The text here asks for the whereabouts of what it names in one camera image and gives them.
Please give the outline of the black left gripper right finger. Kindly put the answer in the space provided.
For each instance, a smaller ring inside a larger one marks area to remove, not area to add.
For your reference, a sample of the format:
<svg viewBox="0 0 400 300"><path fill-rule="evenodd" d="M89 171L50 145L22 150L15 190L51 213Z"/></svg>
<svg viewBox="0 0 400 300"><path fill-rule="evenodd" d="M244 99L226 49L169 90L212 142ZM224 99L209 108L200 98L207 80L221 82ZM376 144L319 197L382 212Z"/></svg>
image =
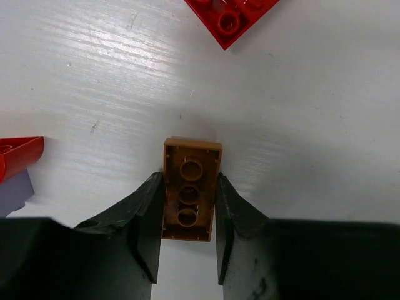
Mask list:
<svg viewBox="0 0 400 300"><path fill-rule="evenodd" d="M220 174L218 283L224 299L398 299L399 226L271 219Z"/></svg>

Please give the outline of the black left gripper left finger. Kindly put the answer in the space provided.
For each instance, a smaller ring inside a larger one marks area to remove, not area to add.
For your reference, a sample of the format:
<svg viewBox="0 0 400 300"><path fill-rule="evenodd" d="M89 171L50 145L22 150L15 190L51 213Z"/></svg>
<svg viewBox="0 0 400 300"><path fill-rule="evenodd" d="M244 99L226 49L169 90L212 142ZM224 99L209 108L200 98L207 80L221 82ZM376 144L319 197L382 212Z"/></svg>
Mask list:
<svg viewBox="0 0 400 300"><path fill-rule="evenodd" d="M76 227L1 219L2 299L149 299L158 280L163 175Z"/></svg>

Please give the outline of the tan lego plate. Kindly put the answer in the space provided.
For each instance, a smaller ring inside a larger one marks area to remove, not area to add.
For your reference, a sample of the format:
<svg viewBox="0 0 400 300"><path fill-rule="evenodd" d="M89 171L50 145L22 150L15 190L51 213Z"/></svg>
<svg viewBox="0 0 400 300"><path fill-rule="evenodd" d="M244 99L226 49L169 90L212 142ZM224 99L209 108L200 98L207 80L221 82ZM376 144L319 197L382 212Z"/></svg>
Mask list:
<svg viewBox="0 0 400 300"><path fill-rule="evenodd" d="M219 142L165 140L163 239L210 241L222 153Z"/></svg>

